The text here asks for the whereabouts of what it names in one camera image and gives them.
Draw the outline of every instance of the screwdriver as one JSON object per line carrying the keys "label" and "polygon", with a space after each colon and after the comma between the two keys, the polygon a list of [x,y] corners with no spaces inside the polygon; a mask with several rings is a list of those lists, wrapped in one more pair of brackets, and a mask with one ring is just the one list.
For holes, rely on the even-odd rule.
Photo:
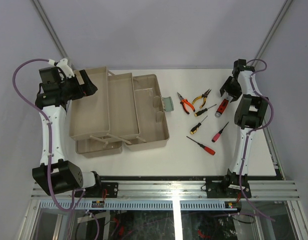
{"label": "screwdriver", "polygon": [[202,122],[199,122],[195,127],[192,128],[192,130],[190,131],[190,134],[194,134],[197,132],[198,128],[202,125]]}
{"label": "screwdriver", "polygon": [[220,135],[222,134],[224,128],[227,126],[228,123],[226,123],[226,125],[225,125],[225,126],[213,137],[213,139],[212,139],[212,142],[213,142],[213,143],[216,142],[217,139],[219,139]]}
{"label": "screwdriver", "polygon": [[201,116],[204,112],[207,112],[207,110],[209,110],[210,108],[216,106],[217,104],[210,106],[208,108],[204,108],[203,110],[198,111],[197,113],[195,113],[195,117]]}
{"label": "screwdriver", "polygon": [[210,149],[207,146],[204,146],[203,144],[196,142],[201,148],[203,148],[206,152],[208,152],[211,155],[215,155],[215,151],[213,149]]}

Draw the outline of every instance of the yellow and black screwdriver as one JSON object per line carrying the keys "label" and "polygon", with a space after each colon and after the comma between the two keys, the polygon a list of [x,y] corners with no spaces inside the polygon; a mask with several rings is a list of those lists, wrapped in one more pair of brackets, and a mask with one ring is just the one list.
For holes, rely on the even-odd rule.
{"label": "yellow and black screwdriver", "polygon": [[197,132],[198,128],[202,125],[202,122],[199,122],[195,127],[192,128],[192,130],[190,131],[190,134],[194,134]]}
{"label": "yellow and black screwdriver", "polygon": [[216,106],[217,104],[214,104],[213,106],[210,106],[210,107],[207,107],[207,108],[204,108],[203,110],[200,110],[198,112],[195,113],[195,117],[198,117],[200,115],[202,115],[204,112],[206,112],[207,110],[209,110],[210,108]]}

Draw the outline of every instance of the screwdriver handle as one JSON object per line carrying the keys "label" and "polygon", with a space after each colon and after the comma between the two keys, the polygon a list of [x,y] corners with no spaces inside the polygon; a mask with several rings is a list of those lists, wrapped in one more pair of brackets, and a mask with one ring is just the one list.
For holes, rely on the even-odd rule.
{"label": "screwdriver handle", "polygon": [[204,112],[207,112],[207,108],[204,108],[203,110],[198,111],[197,113],[195,113],[195,117],[201,116]]}
{"label": "screwdriver handle", "polygon": [[213,143],[216,142],[216,141],[219,139],[219,137],[220,137],[220,133],[218,132],[218,133],[213,137],[212,142],[213,142]]}
{"label": "screwdriver handle", "polygon": [[197,132],[198,128],[201,126],[202,124],[199,122],[195,127],[192,128],[192,130],[190,131],[190,134],[194,134]]}
{"label": "screwdriver handle", "polygon": [[201,143],[199,143],[199,145],[200,145],[206,152],[208,152],[209,154],[215,155],[216,152],[215,152],[213,149],[211,149],[211,148],[209,148],[209,147],[207,147],[207,146],[204,146],[204,145],[201,144]]}

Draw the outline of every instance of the wire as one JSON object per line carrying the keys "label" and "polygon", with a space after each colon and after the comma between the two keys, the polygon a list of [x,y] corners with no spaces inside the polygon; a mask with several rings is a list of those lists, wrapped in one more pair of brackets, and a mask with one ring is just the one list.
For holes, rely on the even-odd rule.
{"label": "wire", "polygon": [[103,190],[103,201],[104,201],[104,205],[105,205],[106,197],[107,197],[107,189],[104,189],[104,190]]}
{"label": "wire", "polygon": [[81,194],[80,198],[78,199],[78,201],[76,202],[75,206],[73,207],[73,209],[70,211],[70,214],[69,214],[69,223],[68,223],[68,234],[67,236],[69,237],[70,239],[70,225],[71,225],[71,222],[72,222],[72,218],[73,218],[73,213],[75,211],[75,208],[78,206],[80,200],[83,198],[83,196],[85,195],[85,189],[83,189],[83,193]]}
{"label": "wire", "polygon": [[240,201],[240,198],[241,198],[241,193],[239,192],[239,193],[237,194],[237,200],[236,200],[236,203],[238,203],[238,202]]}
{"label": "wire", "polygon": [[88,212],[93,218],[94,220],[96,221],[96,224],[97,224],[97,233],[96,233],[96,236],[95,236],[95,240],[98,239],[98,235],[99,235],[99,231],[100,231],[100,227],[99,227],[99,222],[96,218],[96,216],[94,214],[92,214],[90,211]]}
{"label": "wire", "polygon": [[224,213],[224,214],[218,214],[214,215],[213,217],[230,217],[230,216],[239,216],[239,215],[245,215],[245,216],[259,216],[258,214],[252,214],[248,212],[234,212],[234,213]]}
{"label": "wire", "polygon": [[[51,127],[51,123],[49,121],[48,116],[40,109],[38,108],[36,105],[34,105],[32,102],[30,102],[27,98],[25,98],[19,91],[17,85],[16,85],[16,75],[19,72],[19,70],[24,67],[27,64],[33,63],[33,62],[49,62],[48,59],[43,59],[43,58],[35,58],[29,61],[24,62],[23,64],[19,65],[18,68],[16,68],[16,70],[14,71],[13,74],[13,87],[16,91],[16,93],[19,95],[19,97],[24,100],[29,106],[33,107],[34,109],[36,109],[46,120],[47,126],[48,126],[48,134],[49,134],[49,147],[48,147],[48,166],[47,166],[47,181],[48,181],[48,189],[50,192],[50,195],[54,201],[54,204],[57,206],[58,209],[64,211],[64,212],[70,212],[70,211],[74,211],[74,209],[76,208],[76,206],[78,205],[78,202],[81,200],[81,198],[83,197],[83,195],[85,194],[85,191],[83,191],[82,195],[80,196],[79,200],[77,201],[76,205],[75,204],[75,191],[72,191],[72,202],[70,204],[69,208],[63,208],[57,201],[56,196],[54,194],[54,190],[53,190],[53,185],[52,185],[52,179],[51,179],[51,165],[52,165],[52,151],[53,151],[53,134],[52,134],[52,127]],[[97,237],[99,235],[99,223],[97,221],[97,226],[98,226],[98,231],[97,231]]]}
{"label": "wire", "polygon": [[241,224],[253,224],[255,222],[255,220],[253,220],[253,221],[242,221],[242,220],[238,220],[238,219],[234,218],[233,216],[231,216],[231,217],[232,217],[232,219],[240,222]]}
{"label": "wire", "polygon": [[[108,223],[111,223],[112,221],[111,220],[109,220],[108,222],[106,222],[105,224],[104,224],[104,226],[106,226]],[[76,227],[76,230],[75,230],[75,240],[77,240],[77,233],[78,233],[78,229],[79,229],[79,226],[80,226],[80,224],[81,224],[82,222],[80,222],[80,223],[78,223],[77,224],[77,227]]]}
{"label": "wire", "polygon": [[267,63],[264,61],[264,60],[261,60],[261,59],[252,59],[250,61],[248,61],[246,64],[252,62],[252,61],[260,61],[262,63],[264,63],[265,67],[261,70],[258,70],[258,71],[255,71],[253,72],[250,76],[249,76],[249,81],[250,81],[250,84],[252,86],[252,89],[254,91],[254,93],[261,97],[264,101],[266,101],[270,107],[270,118],[269,118],[269,121],[259,127],[259,128],[256,128],[256,129],[252,129],[250,130],[247,134],[246,134],[246,141],[245,141],[245,146],[244,146],[244,152],[243,152],[243,158],[242,158],[242,163],[241,163],[241,166],[240,166],[240,170],[239,170],[239,187],[240,187],[240,191],[241,193],[243,194],[244,198],[246,199],[246,201],[248,202],[248,204],[256,211],[258,212],[262,217],[266,218],[266,219],[269,219],[271,221],[275,221],[275,219],[271,218],[270,216],[267,216],[266,214],[262,213],[260,210],[257,209],[257,207],[248,199],[248,197],[246,196],[245,192],[244,192],[244,189],[242,187],[242,172],[243,172],[243,168],[244,168],[244,163],[245,163],[245,158],[246,158],[246,152],[247,152],[247,145],[248,145],[248,139],[249,139],[249,135],[251,134],[251,132],[253,131],[257,131],[257,130],[261,130],[261,129],[264,129],[266,128],[273,120],[273,117],[274,117],[274,108],[273,108],[273,105],[270,103],[270,101],[265,98],[263,95],[261,95],[260,93],[258,93],[256,90],[255,90],[255,86],[254,86],[254,83],[253,83],[253,80],[252,80],[252,77],[253,75],[255,75],[256,73],[258,72],[262,72],[262,71],[265,71],[267,69]]}
{"label": "wire", "polygon": [[205,190],[203,190],[203,187],[205,187],[206,186],[206,184],[204,184],[203,186],[201,186],[200,187],[200,189],[203,191],[203,192],[205,192],[206,191],[206,189]]}
{"label": "wire", "polygon": [[[202,211],[195,211],[195,212],[191,212],[191,213],[182,214],[181,216],[188,216],[188,215],[192,215],[192,214],[198,214],[198,213],[201,213],[201,212]],[[157,223],[159,221],[162,221],[162,220],[165,220],[165,219],[169,219],[169,218],[171,218],[171,216],[167,216],[167,217],[155,220],[155,221],[151,221],[151,222],[145,223],[143,225],[139,225],[139,226],[135,227],[134,229],[130,230],[129,232],[127,232],[126,235],[123,236],[123,238],[121,240],[124,240],[128,235],[132,234],[134,231],[138,230],[138,228],[140,228],[140,227],[144,227],[144,226],[147,226],[149,224],[154,224],[154,223]]]}

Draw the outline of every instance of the toolbox latch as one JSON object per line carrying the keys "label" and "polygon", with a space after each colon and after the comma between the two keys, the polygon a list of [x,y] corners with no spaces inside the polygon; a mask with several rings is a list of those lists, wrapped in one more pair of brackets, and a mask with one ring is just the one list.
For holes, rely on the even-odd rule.
{"label": "toolbox latch", "polygon": [[174,104],[172,98],[169,97],[162,97],[163,108],[165,112],[172,112],[174,111]]}

